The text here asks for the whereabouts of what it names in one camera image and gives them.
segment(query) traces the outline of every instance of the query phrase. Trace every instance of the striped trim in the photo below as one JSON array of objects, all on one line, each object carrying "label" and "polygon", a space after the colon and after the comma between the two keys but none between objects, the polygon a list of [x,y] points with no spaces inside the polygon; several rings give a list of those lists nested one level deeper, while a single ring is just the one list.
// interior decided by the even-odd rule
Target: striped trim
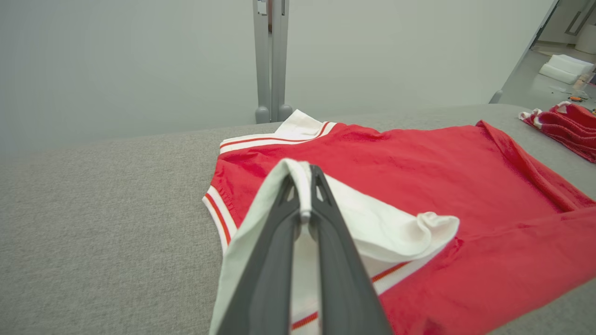
[{"label": "striped trim", "polygon": [[[222,250],[223,253],[225,253],[228,249],[229,242],[237,232],[236,224],[234,223],[232,216],[229,214],[228,208],[226,207],[222,197],[219,195],[215,187],[209,187],[207,194],[205,194],[203,197],[203,203],[205,206],[207,206],[207,209],[209,210],[209,213],[215,222],[219,233],[219,239],[222,243]],[[386,290],[397,285],[397,283],[402,281],[404,278],[422,268],[443,249],[444,247],[422,259],[397,264],[372,276],[371,281],[375,291],[378,295],[383,294]],[[313,323],[313,321],[317,319],[318,312],[315,311],[308,316],[294,322],[291,326],[292,334],[313,334],[318,329],[318,325]]]},{"label": "striped trim", "polygon": [[[421,258],[412,260],[410,262],[400,263],[392,268],[389,268],[371,278],[372,285],[375,288],[375,291],[378,295],[383,294],[385,291],[390,289],[391,287],[397,285],[400,281],[405,279],[407,276],[413,274],[414,272],[418,271],[422,268],[426,263],[428,263],[431,259],[433,259],[438,253],[440,253],[445,247],[440,248],[439,250],[435,251],[434,253]],[[292,331],[298,330],[313,321],[318,319],[318,312],[314,312],[307,316],[306,318],[302,318],[292,324]]]},{"label": "striped trim", "polygon": [[335,122],[324,122],[319,131],[316,132],[316,135],[287,134],[283,136],[280,134],[260,134],[230,138],[219,145],[219,153],[223,154],[239,149],[259,147],[261,145],[300,144],[329,134],[335,125]]},{"label": "striped trim", "polygon": [[225,253],[228,250],[229,242],[236,235],[238,228],[229,213],[228,207],[215,187],[209,187],[207,194],[203,197],[203,203],[207,206],[215,222],[215,227],[217,227],[219,233],[219,240],[222,244],[222,251]]}]

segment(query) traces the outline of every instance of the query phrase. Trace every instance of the red cloth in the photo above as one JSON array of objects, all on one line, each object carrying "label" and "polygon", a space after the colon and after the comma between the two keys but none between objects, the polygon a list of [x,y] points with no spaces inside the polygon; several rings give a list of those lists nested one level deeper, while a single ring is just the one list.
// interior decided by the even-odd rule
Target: red cloth
[{"label": "red cloth", "polygon": [[237,225],[285,157],[410,214],[460,218],[445,250],[381,294],[396,334],[486,333],[596,275],[596,203],[485,122],[384,133],[339,123],[312,141],[223,153],[212,187]]},{"label": "red cloth", "polygon": [[561,103],[549,111],[535,110],[523,121],[590,162],[596,162],[596,117],[587,109]]}]

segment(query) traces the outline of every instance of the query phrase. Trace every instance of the white wall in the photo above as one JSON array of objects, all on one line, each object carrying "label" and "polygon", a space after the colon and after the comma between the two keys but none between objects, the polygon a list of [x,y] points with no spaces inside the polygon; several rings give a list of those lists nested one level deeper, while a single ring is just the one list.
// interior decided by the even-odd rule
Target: white wall
[{"label": "white wall", "polygon": [[0,150],[254,123],[246,0],[1,0]]},{"label": "white wall", "polygon": [[313,116],[488,103],[553,0],[294,0],[286,103]]}]

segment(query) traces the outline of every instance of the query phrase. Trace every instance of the folded shirt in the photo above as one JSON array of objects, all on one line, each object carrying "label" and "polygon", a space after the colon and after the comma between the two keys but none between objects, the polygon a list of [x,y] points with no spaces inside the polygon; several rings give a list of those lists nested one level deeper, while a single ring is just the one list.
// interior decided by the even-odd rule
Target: folded shirt
[{"label": "folded shirt", "polygon": [[[487,333],[596,274],[596,203],[486,122],[379,133],[296,111],[220,148],[203,199],[224,252],[212,334],[279,181],[308,180],[304,162],[341,198],[395,333]],[[300,285],[315,280],[313,245],[295,245],[292,334],[318,334],[318,298]]]},{"label": "folded shirt", "polygon": [[590,162],[596,162],[596,117],[587,109],[563,101],[549,111],[522,112],[519,119]]}]

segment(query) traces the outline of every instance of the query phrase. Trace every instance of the gray table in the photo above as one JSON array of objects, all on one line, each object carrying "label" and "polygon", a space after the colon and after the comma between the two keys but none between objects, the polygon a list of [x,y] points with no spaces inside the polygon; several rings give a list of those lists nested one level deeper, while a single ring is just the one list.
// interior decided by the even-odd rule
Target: gray table
[{"label": "gray table", "polygon": [[[596,197],[596,166],[483,105],[343,116],[379,131],[484,119]],[[278,124],[119,139],[3,163],[0,333],[206,334],[222,261],[201,202],[219,143]],[[494,334],[596,333],[596,281]]]}]

